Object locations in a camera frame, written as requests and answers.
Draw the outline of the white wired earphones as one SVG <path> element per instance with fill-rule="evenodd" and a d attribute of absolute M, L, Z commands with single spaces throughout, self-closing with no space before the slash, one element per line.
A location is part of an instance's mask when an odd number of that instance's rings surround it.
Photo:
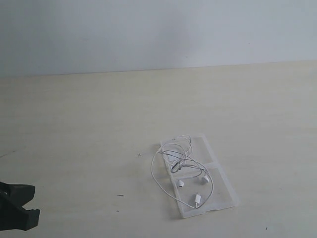
<path fill-rule="evenodd" d="M 165 150 L 164 147 L 166 145 L 175 145 L 179 147 L 182 152 L 178 152 L 176 150 Z M 168 160 L 164 160 L 169 165 L 169 172 L 171 174 L 175 174 L 179 171 L 181 171 L 182 168 L 190 168 L 193 170 L 198 170 L 199 173 L 195 176 L 192 176 L 192 178 L 202 177 L 202 180 L 204 183 L 210 183 L 211 184 L 211 191 L 205 201 L 201 201 L 202 197 L 199 194 L 195 194 L 194 199 L 194 206 L 182 201 L 179 198 L 176 198 L 175 196 L 168 193 L 163 186 L 159 183 L 157 178 L 154 175 L 153 168 L 154 168 L 154 162 L 155 158 L 158 154 L 161 154 L 164 156 L 171 156 L 174 157 L 175 160 L 173 162 L 169 162 Z M 213 195 L 214 191 L 214 182 L 213 178 L 210 174 L 210 172 L 207 170 L 206 166 L 203 165 L 201 162 L 193 159 L 191 155 L 193 154 L 193 145 L 192 145 L 192 137 L 189 134 L 185 135 L 179 135 L 171 140 L 167 140 L 163 144 L 160 145 L 159 149 L 153 154 L 151 166 L 150 166 L 150 172 L 151 176 L 154 180 L 154 182 L 158 185 L 158 187 L 170 198 L 174 199 L 177 202 L 180 202 L 181 204 L 192 208 L 192 209 L 199 209 L 204 206 L 204 204 L 210 200 L 211 196 Z"/>

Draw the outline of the clear plastic storage case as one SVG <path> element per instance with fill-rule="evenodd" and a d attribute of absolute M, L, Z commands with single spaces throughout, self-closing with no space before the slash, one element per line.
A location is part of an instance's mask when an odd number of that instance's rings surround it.
<path fill-rule="evenodd" d="M 180 135 L 160 142 L 154 158 L 161 157 L 174 191 L 159 188 L 178 205 L 182 218 L 238 205 L 239 199 L 205 135 Z"/>

